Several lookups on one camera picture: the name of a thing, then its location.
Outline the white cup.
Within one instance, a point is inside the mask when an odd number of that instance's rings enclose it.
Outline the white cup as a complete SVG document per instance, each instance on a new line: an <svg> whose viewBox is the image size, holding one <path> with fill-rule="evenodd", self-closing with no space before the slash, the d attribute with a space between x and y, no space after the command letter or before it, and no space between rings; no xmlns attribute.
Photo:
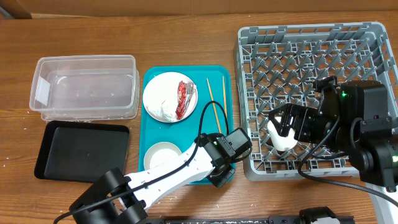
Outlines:
<svg viewBox="0 0 398 224"><path fill-rule="evenodd" d="M277 134L277 130L272 121L269 121L267 123L267 130L271 136L272 145L277 151L288 151L294 148L298 143L298 141L294 139L295 131L292 128L290 128L287 137L282 137Z"/></svg>

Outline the grey bowl with rice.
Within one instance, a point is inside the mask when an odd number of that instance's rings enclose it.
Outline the grey bowl with rice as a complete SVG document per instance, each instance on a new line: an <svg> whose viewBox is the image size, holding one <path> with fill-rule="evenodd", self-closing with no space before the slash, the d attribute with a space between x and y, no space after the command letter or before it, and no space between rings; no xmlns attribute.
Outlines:
<svg viewBox="0 0 398 224"><path fill-rule="evenodd" d="M181 155L181 150L171 142L152 145L144 156L144 169L149 170Z"/></svg>

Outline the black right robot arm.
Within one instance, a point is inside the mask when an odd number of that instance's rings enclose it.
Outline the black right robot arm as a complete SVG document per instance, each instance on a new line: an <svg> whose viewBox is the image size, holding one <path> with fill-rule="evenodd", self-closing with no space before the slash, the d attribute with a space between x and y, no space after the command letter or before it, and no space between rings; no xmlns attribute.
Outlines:
<svg viewBox="0 0 398 224"><path fill-rule="evenodd" d="M378 81L338 83L330 76L312 83L321 94L316 108L287 103L269 112L277 134L341 151L363 182L395 192L397 119L389 116L387 88Z"/></svg>

